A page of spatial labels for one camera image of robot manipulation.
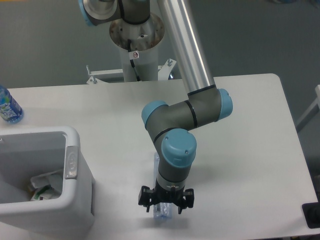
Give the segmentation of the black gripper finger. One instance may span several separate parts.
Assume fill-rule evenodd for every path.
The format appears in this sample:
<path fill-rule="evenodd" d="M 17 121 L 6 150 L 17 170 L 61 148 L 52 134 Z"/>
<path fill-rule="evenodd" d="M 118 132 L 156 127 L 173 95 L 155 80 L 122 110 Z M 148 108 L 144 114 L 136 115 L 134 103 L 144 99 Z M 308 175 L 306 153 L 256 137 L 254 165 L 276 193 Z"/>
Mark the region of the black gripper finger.
<path fill-rule="evenodd" d="M 195 193 L 193 188 L 186 189 L 177 200 L 178 214 L 183 210 L 194 207 Z"/>
<path fill-rule="evenodd" d="M 146 211 L 150 211 L 150 206 L 153 205 L 153 190 L 148 186 L 143 185 L 138 195 L 138 205 L 146 208 Z"/>

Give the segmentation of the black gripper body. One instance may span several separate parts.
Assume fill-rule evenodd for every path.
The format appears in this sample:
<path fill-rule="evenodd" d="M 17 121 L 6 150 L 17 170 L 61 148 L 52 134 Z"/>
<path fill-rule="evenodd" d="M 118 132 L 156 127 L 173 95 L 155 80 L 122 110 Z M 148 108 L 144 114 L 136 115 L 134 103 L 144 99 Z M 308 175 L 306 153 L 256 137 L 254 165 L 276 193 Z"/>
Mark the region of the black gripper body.
<path fill-rule="evenodd" d="M 180 190 L 166 190 L 157 183 L 153 188 L 150 204 L 173 203 L 178 207 L 184 207 L 186 200 L 184 199 L 183 192 L 184 188 Z"/>

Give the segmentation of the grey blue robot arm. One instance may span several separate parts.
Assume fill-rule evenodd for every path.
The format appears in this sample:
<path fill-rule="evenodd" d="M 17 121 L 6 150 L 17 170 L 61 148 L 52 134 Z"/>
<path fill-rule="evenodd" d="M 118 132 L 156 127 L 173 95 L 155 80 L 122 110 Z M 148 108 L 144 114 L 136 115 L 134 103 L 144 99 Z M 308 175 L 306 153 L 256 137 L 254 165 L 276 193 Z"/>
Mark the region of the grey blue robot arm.
<path fill-rule="evenodd" d="M 185 187 L 197 148 L 191 130 L 228 117 L 233 102 L 226 90 L 216 87 L 189 2 L 160 0 L 160 15 L 151 12 L 148 0 L 81 0 L 78 4 L 88 25 L 110 23 L 109 35 L 119 49 L 126 82 L 158 79 L 156 48 L 169 36 L 188 98 L 173 105 L 153 101 L 142 110 L 159 163 L 154 187 L 141 188 L 138 204 L 147 209 L 174 204 L 179 212 L 192 208 L 195 193 Z"/>

